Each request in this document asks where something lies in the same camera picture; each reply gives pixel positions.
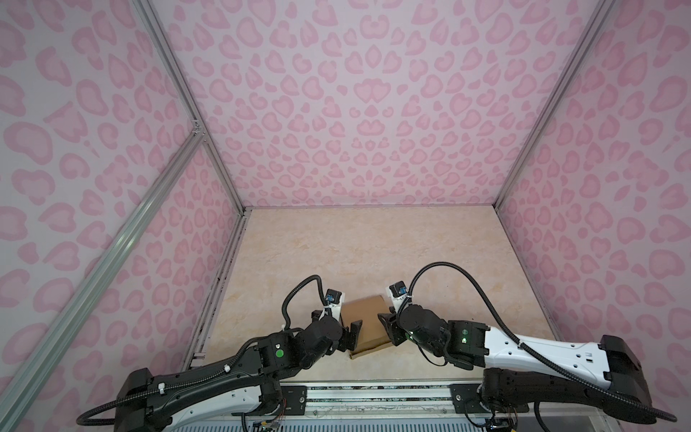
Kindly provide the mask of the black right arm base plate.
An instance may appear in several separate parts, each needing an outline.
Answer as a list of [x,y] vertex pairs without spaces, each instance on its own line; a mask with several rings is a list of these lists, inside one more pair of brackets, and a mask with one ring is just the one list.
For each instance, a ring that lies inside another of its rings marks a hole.
[[511,404],[511,387],[480,383],[452,383],[448,386],[456,414],[528,413],[527,404]]

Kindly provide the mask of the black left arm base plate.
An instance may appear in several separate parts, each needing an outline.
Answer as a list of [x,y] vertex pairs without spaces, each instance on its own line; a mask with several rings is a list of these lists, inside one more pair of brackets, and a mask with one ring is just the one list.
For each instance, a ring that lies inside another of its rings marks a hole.
[[282,385],[279,404],[272,412],[273,416],[298,417],[306,412],[308,387],[304,385]]

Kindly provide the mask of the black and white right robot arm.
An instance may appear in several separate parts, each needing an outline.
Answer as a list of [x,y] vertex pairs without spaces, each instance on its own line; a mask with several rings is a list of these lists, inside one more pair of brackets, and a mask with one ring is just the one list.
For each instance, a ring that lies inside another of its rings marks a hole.
[[629,423],[651,425],[651,394],[642,364],[619,337],[597,343],[511,338],[469,320],[443,320],[417,304],[378,316],[393,345],[414,343],[442,365],[480,368],[480,400],[504,408],[542,401],[581,404]]

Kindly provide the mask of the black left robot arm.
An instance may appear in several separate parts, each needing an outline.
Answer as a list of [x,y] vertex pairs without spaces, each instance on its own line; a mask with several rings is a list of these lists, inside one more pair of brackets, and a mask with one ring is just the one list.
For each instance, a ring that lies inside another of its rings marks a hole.
[[324,316],[302,330],[283,330],[246,342],[235,356],[177,374],[154,375],[147,368],[129,374],[117,395],[116,431],[164,431],[174,416],[196,414],[212,399],[230,401],[233,391],[259,391],[249,413],[274,412],[283,401],[280,381],[297,376],[324,356],[356,347],[363,322],[345,327]]

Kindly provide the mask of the brown cardboard box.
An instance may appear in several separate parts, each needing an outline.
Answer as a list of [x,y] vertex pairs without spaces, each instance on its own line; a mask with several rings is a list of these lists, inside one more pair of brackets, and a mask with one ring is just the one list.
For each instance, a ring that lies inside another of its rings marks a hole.
[[388,312],[389,306],[381,295],[347,302],[342,307],[341,319],[345,324],[350,325],[358,320],[362,322],[356,348],[348,351],[352,360],[392,346],[378,318],[380,313]]

